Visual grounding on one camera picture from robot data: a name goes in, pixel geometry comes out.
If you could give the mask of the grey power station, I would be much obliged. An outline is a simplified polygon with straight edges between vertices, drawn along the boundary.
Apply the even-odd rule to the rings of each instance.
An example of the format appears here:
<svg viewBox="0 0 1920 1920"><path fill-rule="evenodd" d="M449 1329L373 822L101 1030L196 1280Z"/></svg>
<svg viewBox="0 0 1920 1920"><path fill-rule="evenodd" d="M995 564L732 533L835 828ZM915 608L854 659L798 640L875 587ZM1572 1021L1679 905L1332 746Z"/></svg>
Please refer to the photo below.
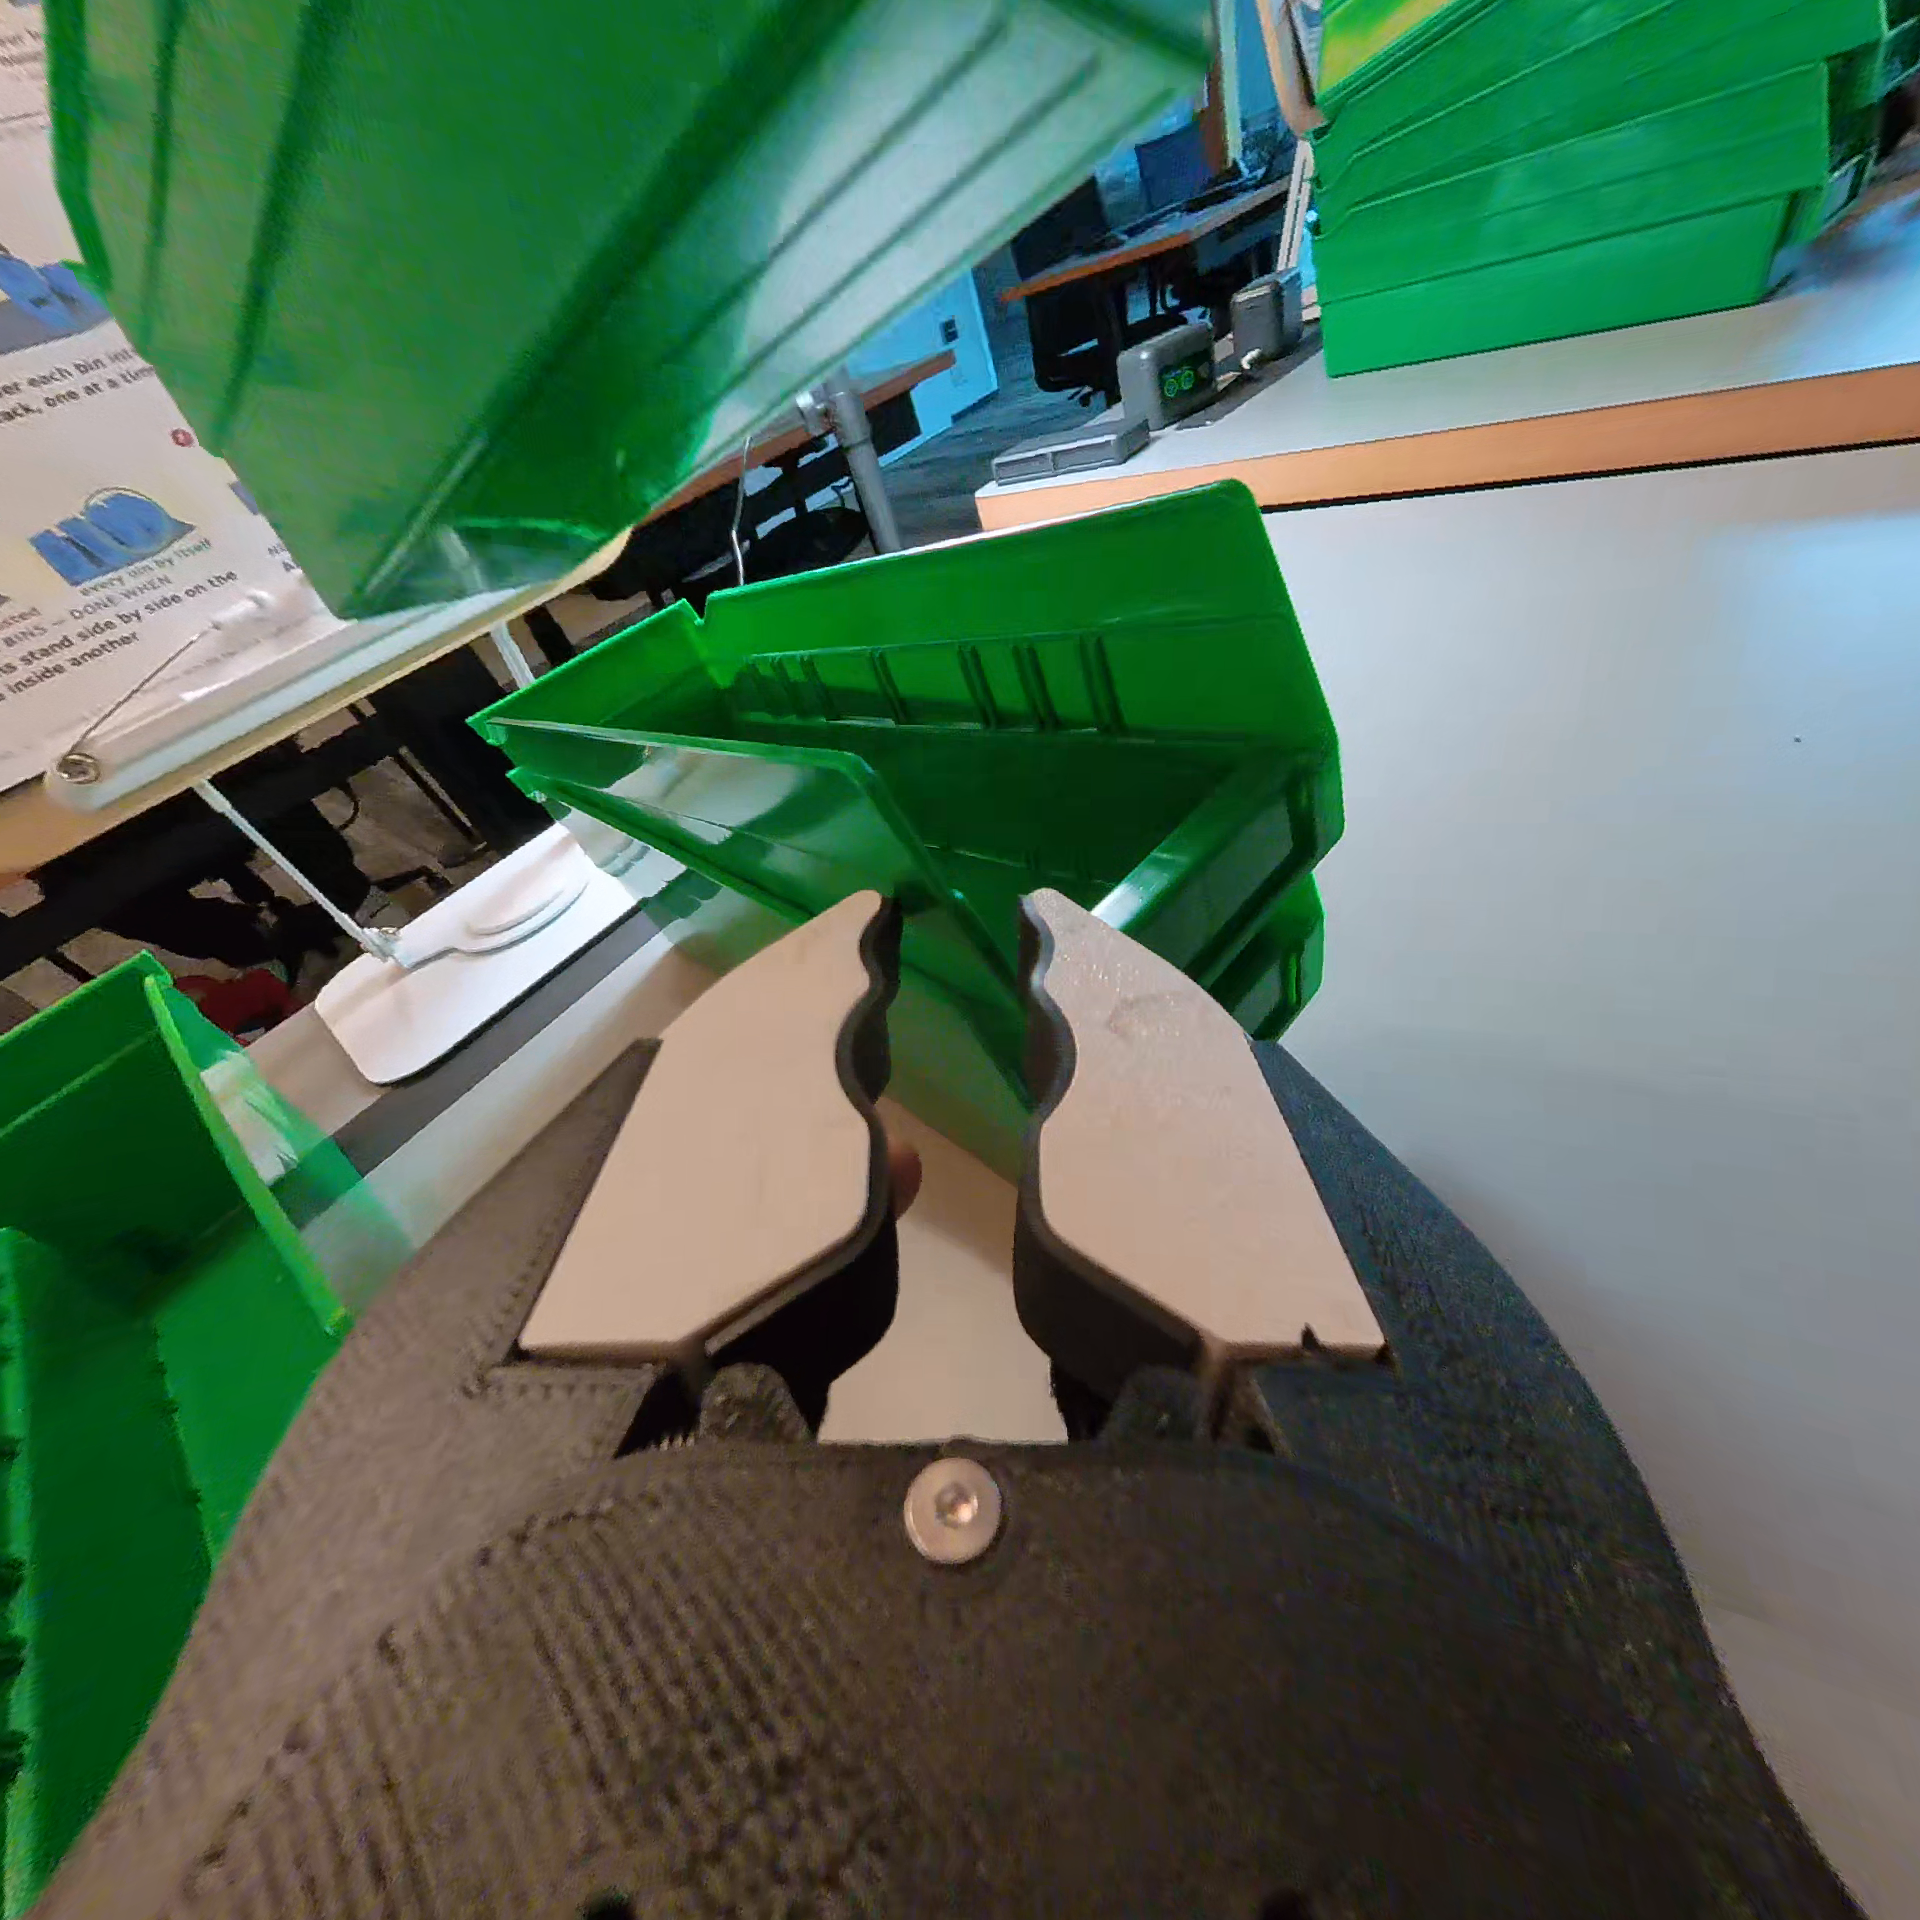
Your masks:
<svg viewBox="0 0 1920 1920"><path fill-rule="evenodd" d="M1220 394L1211 328L1187 323L1124 348L1115 380L1121 421L1149 434L1209 410Z"/></svg>

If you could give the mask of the printed instruction sheet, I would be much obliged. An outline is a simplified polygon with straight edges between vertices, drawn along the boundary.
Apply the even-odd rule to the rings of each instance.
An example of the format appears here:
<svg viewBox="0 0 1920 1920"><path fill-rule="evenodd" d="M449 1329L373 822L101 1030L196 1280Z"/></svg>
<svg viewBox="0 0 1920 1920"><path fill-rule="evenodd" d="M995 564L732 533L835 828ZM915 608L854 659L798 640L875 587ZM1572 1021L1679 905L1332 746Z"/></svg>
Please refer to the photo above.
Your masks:
<svg viewBox="0 0 1920 1920"><path fill-rule="evenodd" d="M328 616L84 285L38 5L1 26L1 787L215 624Z"/></svg>

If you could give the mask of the white page holder bar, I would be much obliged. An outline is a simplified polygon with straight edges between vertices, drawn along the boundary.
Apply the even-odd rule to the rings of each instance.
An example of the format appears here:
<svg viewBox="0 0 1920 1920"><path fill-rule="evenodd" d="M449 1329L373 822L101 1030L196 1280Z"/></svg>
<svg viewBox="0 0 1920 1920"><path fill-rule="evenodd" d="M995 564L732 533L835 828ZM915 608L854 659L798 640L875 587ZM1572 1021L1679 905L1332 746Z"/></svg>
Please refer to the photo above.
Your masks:
<svg viewBox="0 0 1920 1920"><path fill-rule="evenodd" d="M489 602L511 608L510 592L484 592L357 622L308 616L271 626L231 616L71 736L38 787L62 809L105 814L199 782L249 756L259 739L276 742L358 689L469 643L489 622Z"/></svg>

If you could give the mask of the wood-edged white desk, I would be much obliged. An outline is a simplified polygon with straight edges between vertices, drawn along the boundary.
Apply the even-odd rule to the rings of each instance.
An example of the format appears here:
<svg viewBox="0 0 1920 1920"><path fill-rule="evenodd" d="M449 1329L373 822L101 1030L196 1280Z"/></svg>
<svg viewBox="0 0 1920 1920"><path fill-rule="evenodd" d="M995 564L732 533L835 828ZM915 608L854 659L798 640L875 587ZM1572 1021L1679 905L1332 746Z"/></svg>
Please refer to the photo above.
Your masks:
<svg viewBox="0 0 1920 1920"><path fill-rule="evenodd" d="M1329 377L1318 349L1131 462L976 491L987 533L1197 489L1264 512L1918 438L1918 180L1875 184L1763 305Z"/></svg>

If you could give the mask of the flat grey box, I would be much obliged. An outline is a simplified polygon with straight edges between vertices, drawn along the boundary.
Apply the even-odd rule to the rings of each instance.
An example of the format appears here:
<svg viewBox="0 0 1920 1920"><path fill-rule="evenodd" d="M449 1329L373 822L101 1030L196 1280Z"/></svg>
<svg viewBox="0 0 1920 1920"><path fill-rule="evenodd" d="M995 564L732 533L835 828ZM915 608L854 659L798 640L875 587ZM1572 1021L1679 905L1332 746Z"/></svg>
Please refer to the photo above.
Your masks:
<svg viewBox="0 0 1920 1920"><path fill-rule="evenodd" d="M998 488L1035 485L1128 465L1152 442L1152 426L1105 411L1014 443L992 457Z"/></svg>

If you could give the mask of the orange-topped office desk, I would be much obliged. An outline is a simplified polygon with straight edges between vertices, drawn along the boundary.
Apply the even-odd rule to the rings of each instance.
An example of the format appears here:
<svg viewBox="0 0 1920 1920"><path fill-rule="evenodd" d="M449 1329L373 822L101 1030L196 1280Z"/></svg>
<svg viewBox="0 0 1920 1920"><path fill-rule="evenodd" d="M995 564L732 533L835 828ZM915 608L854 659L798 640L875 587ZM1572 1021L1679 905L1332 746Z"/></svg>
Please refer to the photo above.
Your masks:
<svg viewBox="0 0 1920 1920"><path fill-rule="evenodd" d="M998 297L1024 314L1038 388L1115 405L1119 353L1197 318L1224 333L1236 291L1278 266L1286 211L1276 180L1101 230L1097 185L1076 185L1014 236Z"/></svg>

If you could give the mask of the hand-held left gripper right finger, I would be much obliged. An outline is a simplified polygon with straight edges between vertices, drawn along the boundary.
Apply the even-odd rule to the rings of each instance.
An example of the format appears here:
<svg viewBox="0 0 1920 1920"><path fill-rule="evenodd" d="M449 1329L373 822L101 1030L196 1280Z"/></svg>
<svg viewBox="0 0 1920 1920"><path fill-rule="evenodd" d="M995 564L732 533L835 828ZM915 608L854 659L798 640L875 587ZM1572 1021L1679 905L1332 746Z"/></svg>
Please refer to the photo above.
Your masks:
<svg viewBox="0 0 1920 1920"><path fill-rule="evenodd" d="M1388 1333L1240 1024L1056 889L1019 900L1019 945L1014 1308L1069 1420L1163 1372L1217 1430L1249 1374L1382 1365Z"/></svg>

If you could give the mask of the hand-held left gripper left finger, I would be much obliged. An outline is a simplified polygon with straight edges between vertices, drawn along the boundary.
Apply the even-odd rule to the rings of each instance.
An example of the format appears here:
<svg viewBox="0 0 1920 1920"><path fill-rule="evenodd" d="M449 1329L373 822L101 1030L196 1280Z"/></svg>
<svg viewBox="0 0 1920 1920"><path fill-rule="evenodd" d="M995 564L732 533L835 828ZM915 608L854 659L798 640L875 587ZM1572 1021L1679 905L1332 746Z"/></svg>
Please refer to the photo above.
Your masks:
<svg viewBox="0 0 1920 1920"><path fill-rule="evenodd" d="M518 1330L525 1358L651 1363L691 1397L755 1365L821 1428L896 1317L877 1097L899 946L896 900L853 892L665 1028Z"/></svg>

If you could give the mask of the stack of green bins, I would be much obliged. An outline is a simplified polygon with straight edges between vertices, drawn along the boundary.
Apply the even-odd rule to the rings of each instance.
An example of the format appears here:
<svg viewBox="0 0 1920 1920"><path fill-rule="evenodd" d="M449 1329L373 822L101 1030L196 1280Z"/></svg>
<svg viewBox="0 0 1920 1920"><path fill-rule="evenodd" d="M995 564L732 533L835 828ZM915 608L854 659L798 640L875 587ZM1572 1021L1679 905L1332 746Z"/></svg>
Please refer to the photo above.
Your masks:
<svg viewBox="0 0 1920 1920"><path fill-rule="evenodd" d="M1323 5L1327 373L1763 301L1909 80L1915 5Z"/></svg>

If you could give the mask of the grey portable device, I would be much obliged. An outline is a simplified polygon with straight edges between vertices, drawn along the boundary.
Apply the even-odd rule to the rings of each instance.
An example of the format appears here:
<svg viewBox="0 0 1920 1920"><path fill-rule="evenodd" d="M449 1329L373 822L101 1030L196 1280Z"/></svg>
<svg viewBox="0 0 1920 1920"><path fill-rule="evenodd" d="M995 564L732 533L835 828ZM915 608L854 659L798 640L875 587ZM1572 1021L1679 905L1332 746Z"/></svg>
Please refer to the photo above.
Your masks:
<svg viewBox="0 0 1920 1920"><path fill-rule="evenodd" d="M1235 361L1243 373L1271 369L1305 338L1305 278L1299 267L1246 281L1230 305Z"/></svg>

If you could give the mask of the metal pole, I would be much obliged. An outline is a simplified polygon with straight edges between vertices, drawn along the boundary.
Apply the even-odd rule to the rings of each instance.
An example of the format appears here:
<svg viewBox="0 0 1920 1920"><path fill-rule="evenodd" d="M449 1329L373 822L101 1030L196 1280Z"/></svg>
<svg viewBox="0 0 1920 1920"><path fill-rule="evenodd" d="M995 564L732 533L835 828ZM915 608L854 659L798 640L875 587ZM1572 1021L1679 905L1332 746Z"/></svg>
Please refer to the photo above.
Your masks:
<svg viewBox="0 0 1920 1920"><path fill-rule="evenodd" d="M872 422L847 365L831 369L812 388L799 390L795 408L814 438L831 438L840 449L872 549L883 555L902 552L893 501L879 474Z"/></svg>

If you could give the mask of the white stand rod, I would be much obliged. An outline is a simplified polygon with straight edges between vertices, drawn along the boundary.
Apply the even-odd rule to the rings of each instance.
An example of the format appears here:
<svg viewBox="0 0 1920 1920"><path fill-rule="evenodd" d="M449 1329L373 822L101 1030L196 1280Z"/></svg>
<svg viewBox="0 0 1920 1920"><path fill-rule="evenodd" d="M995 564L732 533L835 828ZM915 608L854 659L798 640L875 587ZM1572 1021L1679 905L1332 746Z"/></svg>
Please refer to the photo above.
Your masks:
<svg viewBox="0 0 1920 1920"><path fill-rule="evenodd" d="M294 884L300 897L323 912L323 917L336 926L342 937L348 937L360 953L375 958L383 968L400 964L400 950L391 933L381 928L367 928L357 922L350 912L344 912L336 900L332 900L325 889L296 867L293 854L275 844L238 805L233 805L211 779L191 782L191 790L215 811L219 814L233 829L246 836L246 842L275 864L275 869Z"/></svg>

